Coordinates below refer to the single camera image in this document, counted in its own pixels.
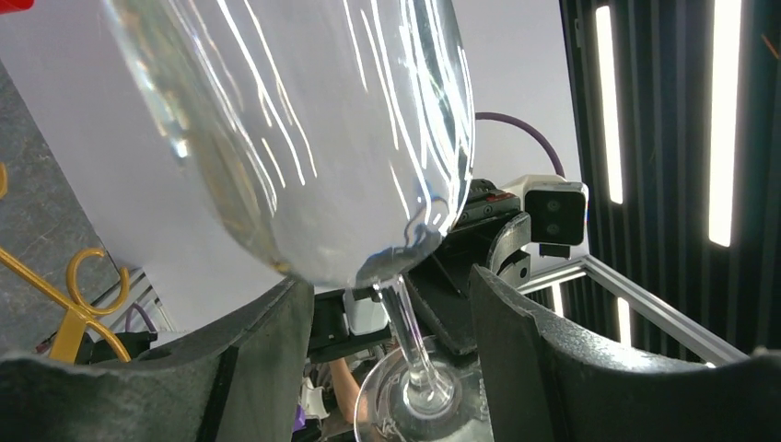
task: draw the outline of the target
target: yellow object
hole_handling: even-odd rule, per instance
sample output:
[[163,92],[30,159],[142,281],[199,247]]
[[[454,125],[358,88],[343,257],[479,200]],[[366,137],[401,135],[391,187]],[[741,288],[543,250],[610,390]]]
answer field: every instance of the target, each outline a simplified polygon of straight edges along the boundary
[[[0,163],[0,198],[6,194],[7,185],[6,167],[3,163]],[[106,340],[106,343],[109,344],[120,360],[128,362],[130,361],[130,355],[122,345],[122,342],[111,330],[95,319],[95,316],[108,315],[122,306],[130,291],[130,274],[128,274],[126,268],[122,267],[120,269],[120,294],[117,299],[107,308],[94,308],[81,296],[76,279],[76,271],[79,264],[89,256],[103,257],[105,255],[101,249],[84,249],[74,255],[68,263],[65,281],[68,293],[70,293],[72,298],[69,299],[16,257],[12,256],[5,249],[0,248],[0,263],[65,309],[65,317],[56,338],[54,338],[50,358],[73,364],[76,360],[84,331],[87,327],[91,327]]]

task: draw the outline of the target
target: camera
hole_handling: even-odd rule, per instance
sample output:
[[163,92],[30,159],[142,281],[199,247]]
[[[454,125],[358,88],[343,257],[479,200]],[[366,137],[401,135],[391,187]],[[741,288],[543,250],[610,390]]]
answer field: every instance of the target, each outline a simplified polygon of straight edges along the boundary
[[520,197],[531,218],[531,242],[542,256],[569,258],[569,248],[585,238],[589,188],[555,175],[526,175],[505,186]]

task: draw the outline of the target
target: person's arm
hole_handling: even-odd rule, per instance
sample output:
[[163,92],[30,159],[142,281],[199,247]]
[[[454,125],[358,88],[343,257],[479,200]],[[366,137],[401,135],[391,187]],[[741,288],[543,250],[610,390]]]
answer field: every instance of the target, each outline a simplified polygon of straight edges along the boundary
[[345,421],[351,425],[355,420],[356,401],[361,388],[353,378],[353,373],[350,372],[344,358],[331,361],[328,365],[331,369],[333,393],[336,395],[339,411],[342,412]]

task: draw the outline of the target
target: wine glass stem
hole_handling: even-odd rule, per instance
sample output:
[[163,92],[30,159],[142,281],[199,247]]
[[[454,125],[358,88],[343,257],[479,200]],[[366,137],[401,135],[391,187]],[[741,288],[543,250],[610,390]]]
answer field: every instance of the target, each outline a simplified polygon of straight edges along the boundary
[[422,417],[443,413],[453,402],[453,380],[440,373],[428,357],[404,278],[397,275],[374,288],[409,367],[405,403]]

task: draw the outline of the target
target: white wall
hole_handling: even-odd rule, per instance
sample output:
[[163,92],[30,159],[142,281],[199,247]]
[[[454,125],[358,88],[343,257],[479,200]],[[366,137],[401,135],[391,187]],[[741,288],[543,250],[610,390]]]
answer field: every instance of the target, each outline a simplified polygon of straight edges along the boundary
[[[455,4],[477,110],[535,125],[577,179],[557,2]],[[41,0],[1,16],[0,60],[111,256],[145,268],[179,328],[225,315],[280,279],[236,246],[186,189],[96,2]],[[527,135],[498,123],[479,123],[477,148],[476,176],[497,184],[551,170]]]

